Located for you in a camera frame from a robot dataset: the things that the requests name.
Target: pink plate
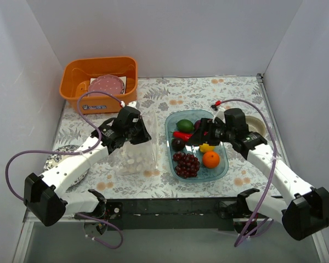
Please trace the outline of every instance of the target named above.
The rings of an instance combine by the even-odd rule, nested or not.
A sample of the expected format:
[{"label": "pink plate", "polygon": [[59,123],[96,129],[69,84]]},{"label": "pink plate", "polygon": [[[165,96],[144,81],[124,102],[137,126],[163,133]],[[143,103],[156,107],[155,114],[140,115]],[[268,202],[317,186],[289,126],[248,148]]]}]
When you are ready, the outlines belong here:
[{"label": "pink plate", "polygon": [[[124,94],[124,84],[123,81],[117,76],[113,75],[104,75],[95,79],[88,88],[89,92],[107,92],[111,95],[120,95]],[[89,97],[100,97],[106,96],[99,93],[89,94]]]}]

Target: floral tablecloth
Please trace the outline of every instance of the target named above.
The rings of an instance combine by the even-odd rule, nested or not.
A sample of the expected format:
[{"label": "floral tablecloth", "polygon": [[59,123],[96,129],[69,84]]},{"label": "floral tablecloth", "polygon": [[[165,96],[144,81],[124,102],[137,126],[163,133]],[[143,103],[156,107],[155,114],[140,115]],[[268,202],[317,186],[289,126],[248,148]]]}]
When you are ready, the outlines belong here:
[{"label": "floral tablecloth", "polygon": [[[192,109],[213,111],[210,105],[217,100],[245,99],[256,104],[270,118],[255,77],[205,77],[205,78],[150,78],[138,82],[140,111],[155,111],[159,126],[159,161],[156,170],[141,174],[119,175],[113,164],[100,161],[92,166],[87,176],[68,191],[82,192],[97,189],[106,198],[176,198],[176,197],[231,197],[255,187],[265,189],[266,178],[253,165],[246,162],[230,145],[225,144],[229,160],[227,174],[216,181],[201,184],[180,182],[171,175],[166,149],[165,121],[173,112]],[[241,102],[223,105],[242,108],[246,115],[261,117],[250,106]],[[96,125],[115,114],[88,115]],[[67,103],[59,127],[55,148],[67,144],[81,145],[93,128]],[[279,195],[271,187],[269,195]]]}]

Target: blue plastic tray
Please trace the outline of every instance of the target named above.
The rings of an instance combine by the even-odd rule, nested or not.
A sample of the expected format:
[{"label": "blue plastic tray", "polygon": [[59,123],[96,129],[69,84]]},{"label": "blue plastic tray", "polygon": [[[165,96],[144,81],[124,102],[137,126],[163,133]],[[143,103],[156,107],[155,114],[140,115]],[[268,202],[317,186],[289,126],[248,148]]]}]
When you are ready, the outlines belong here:
[{"label": "blue plastic tray", "polygon": [[182,182],[209,182],[222,178],[228,171],[228,158],[226,156],[224,145],[223,143],[221,143],[219,146],[216,146],[214,149],[214,151],[217,154],[219,154],[220,157],[220,163],[216,168],[209,169],[202,164],[203,153],[200,152],[198,146],[186,145],[182,151],[185,153],[194,154],[198,158],[201,166],[200,170],[197,172],[197,177],[187,178],[187,179],[181,178],[175,173],[174,167],[177,166],[177,162],[173,161],[172,156],[176,153],[176,151],[172,149],[171,142],[173,140],[172,133],[178,131],[177,122],[179,122],[181,119],[188,119],[192,121],[192,123],[195,123],[197,120],[201,118],[213,118],[213,115],[210,112],[204,110],[191,110],[191,111],[180,111],[173,113],[169,115],[168,118],[166,119],[165,132],[167,139],[169,165],[171,167],[173,176]]}]

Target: green avocado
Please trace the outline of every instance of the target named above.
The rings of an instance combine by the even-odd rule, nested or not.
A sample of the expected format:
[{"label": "green avocado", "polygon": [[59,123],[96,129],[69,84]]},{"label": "green avocado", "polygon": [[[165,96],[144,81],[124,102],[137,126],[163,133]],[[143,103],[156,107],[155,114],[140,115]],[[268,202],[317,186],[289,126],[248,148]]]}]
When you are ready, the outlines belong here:
[{"label": "green avocado", "polygon": [[190,133],[190,132],[192,132],[194,130],[194,125],[188,119],[181,119],[177,123],[177,128],[182,133]]}]

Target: orange basket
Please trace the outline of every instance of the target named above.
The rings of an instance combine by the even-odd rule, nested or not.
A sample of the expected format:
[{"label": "orange basket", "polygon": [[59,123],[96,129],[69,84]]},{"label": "orange basket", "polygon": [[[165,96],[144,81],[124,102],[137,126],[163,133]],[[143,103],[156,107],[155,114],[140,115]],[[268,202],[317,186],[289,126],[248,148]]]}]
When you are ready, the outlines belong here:
[{"label": "orange basket", "polygon": [[[116,95],[126,104],[137,100],[138,64],[127,56],[79,59],[69,63],[60,85],[60,95],[77,111],[78,98],[88,91],[91,78],[103,75],[127,77],[126,93]],[[80,109],[83,114],[120,111],[120,104],[109,96],[84,97]]]}]

